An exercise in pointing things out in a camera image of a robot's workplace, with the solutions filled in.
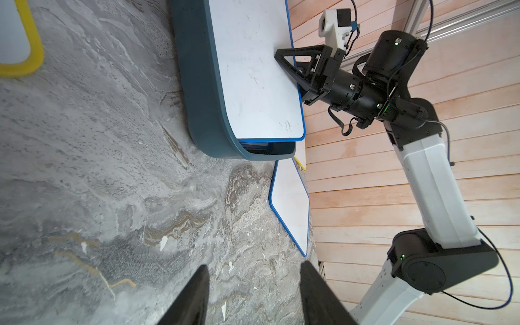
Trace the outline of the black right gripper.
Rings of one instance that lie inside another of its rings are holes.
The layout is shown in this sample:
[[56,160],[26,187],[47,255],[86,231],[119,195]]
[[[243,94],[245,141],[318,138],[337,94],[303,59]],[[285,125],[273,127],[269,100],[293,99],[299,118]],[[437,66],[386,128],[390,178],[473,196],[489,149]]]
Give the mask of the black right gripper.
[[340,68],[345,50],[329,58],[329,46],[315,45],[278,49],[274,54],[280,67],[303,89],[308,106],[325,102],[362,121],[373,121],[386,103],[384,91],[369,81]]

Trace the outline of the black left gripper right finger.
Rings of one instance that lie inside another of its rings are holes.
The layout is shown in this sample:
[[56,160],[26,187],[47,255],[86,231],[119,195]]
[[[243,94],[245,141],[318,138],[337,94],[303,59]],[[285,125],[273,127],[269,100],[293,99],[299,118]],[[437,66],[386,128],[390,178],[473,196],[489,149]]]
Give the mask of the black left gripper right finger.
[[301,264],[300,292],[304,324],[355,324],[323,277],[309,262]]

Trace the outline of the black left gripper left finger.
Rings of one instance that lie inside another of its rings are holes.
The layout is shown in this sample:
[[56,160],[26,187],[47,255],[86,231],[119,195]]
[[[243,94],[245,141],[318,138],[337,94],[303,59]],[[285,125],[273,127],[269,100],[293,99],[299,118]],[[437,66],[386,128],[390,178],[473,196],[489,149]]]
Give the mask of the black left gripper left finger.
[[203,325],[207,315],[209,290],[209,269],[207,265],[201,265],[157,324]]

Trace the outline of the blue-framed whiteboard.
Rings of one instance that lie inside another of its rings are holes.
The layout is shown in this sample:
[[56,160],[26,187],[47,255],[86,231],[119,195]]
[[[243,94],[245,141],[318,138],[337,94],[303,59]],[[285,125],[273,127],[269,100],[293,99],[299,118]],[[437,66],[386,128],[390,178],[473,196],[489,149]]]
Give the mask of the blue-framed whiteboard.
[[297,84],[275,60],[293,45],[285,1],[209,2],[227,119],[242,142],[306,136]]
[[268,202],[302,256],[307,257],[310,197],[292,158],[275,162]]

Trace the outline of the yellow-framed whiteboard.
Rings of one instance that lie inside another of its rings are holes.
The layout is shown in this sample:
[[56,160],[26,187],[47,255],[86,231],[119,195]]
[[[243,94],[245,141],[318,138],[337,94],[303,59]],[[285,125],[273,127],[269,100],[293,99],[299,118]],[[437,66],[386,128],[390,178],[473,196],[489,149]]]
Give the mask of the yellow-framed whiteboard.
[[301,170],[306,171],[307,170],[307,162],[306,162],[306,141],[303,139],[302,141],[295,142],[295,155],[293,159],[295,160],[296,164],[299,165]]
[[1,0],[1,77],[34,73],[45,52],[26,0]]

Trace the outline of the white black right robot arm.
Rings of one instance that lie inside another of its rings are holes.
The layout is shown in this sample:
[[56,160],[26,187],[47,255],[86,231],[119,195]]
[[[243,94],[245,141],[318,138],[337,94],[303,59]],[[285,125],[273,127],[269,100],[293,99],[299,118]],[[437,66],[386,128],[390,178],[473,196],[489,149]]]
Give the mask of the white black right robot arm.
[[408,81],[427,42],[403,31],[385,31],[363,68],[341,69],[343,50],[327,45],[279,49],[274,57],[299,85],[305,104],[322,101],[329,115],[348,112],[354,127],[381,121],[402,165],[424,226],[397,234],[383,268],[361,302],[346,315],[358,324],[393,324],[423,295],[445,291],[498,265],[467,211],[452,172],[436,110],[412,97]]

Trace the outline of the teal plastic storage box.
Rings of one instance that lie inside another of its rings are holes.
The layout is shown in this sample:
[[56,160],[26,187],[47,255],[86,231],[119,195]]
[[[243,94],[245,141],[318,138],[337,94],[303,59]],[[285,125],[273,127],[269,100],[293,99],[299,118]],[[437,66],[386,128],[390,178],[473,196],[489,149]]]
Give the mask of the teal plastic storage box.
[[296,143],[261,142],[245,148],[228,120],[208,1],[171,1],[188,131],[209,157],[278,161],[293,157]]

